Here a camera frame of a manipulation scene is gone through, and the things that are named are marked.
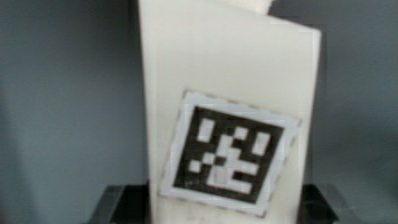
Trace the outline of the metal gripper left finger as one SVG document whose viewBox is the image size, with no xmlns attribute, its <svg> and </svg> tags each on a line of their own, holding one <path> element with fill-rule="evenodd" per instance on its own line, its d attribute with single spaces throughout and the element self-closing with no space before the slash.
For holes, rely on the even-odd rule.
<svg viewBox="0 0 398 224">
<path fill-rule="evenodd" d="M 153 224 L 148 185 L 106 188 L 88 224 Z"/>
</svg>

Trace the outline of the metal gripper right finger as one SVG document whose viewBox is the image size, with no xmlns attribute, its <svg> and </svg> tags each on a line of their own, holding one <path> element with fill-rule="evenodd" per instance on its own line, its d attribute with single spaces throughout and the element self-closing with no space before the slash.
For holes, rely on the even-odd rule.
<svg viewBox="0 0 398 224">
<path fill-rule="evenodd" d="M 303 186 L 299 224 L 356 224 L 347 201 L 331 184 Z"/>
</svg>

